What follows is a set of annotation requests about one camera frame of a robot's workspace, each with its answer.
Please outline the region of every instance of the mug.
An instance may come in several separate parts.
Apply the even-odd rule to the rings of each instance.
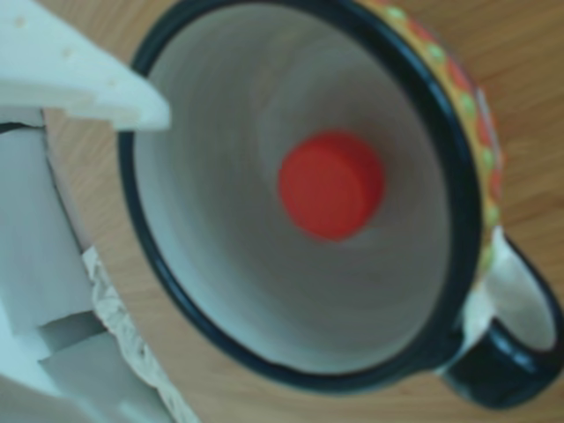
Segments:
[[[489,408],[535,397],[564,362],[547,283],[503,233],[503,159],[483,92],[387,1],[192,0],[133,62],[172,107],[122,132],[138,239],[219,349],[323,394],[435,371]],[[288,218],[279,169],[303,139],[354,133],[386,193],[341,241]]]

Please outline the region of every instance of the black rim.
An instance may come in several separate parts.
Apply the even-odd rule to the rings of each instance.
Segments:
[[[153,28],[137,52],[133,68],[148,75],[169,41],[204,14],[234,4],[283,4],[316,15],[348,33],[389,69],[412,100],[434,140],[449,194],[451,256],[447,281],[435,311],[420,334],[397,356],[353,374],[310,375],[272,365],[220,330],[191,301],[152,237],[137,191],[135,135],[119,136],[122,185],[139,241],[161,284],[183,314],[213,344],[261,375],[307,390],[350,392],[395,381],[424,368],[440,365],[460,344],[454,329],[474,278],[481,240],[481,200],[478,179],[462,126],[449,99],[417,54],[380,19],[349,0],[191,0],[174,6]]]

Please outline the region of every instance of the white styrofoam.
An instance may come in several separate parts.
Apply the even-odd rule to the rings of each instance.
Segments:
[[[131,372],[109,333],[64,349],[42,365],[63,395],[89,404],[108,421],[172,423],[157,391]]]
[[[40,108],[0,107],[0,124],[2,123],[23,123],[34,127],[41,127],[45,124]]]
[[[32,0],[0,0],[0,106],[63,108],[117,130],[164,130],[167,101]]]
[[[0,301],[16,334],[93,308],[44,136],[28,129],[0,135]]]

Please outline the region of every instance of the red bottle cap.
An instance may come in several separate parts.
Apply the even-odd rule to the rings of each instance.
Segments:
[[[294,149],[278,173],[278,194],[295,225],[328,241],[361,230],[384,194],[384,172],[361,139],[334,130]]]

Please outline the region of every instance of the red circle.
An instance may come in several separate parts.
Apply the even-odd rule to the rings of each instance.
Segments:
[[[278,194],[293,223],[342,241],[361,230],[382,202],[384,172],[375,152],[353,134],[315,134],[284,160]]]
[[[435,37],[426,29],[423,25],[421,25],[416,20],[412,20],[409,23],[411,30],[417,35],[421,40],[427,42],[436,42]]]
[[[449,59],[448,66],[450,77],[455,81],[458,88],[468,93],[473,93],[473,83],[466,75],[466,72],[462,70],[462,67],[452,59]]]
[[[492,146],[492,135],[490,126],[487,124],[486,118],[481,115],[478,119],[478,136],[482,145]]]

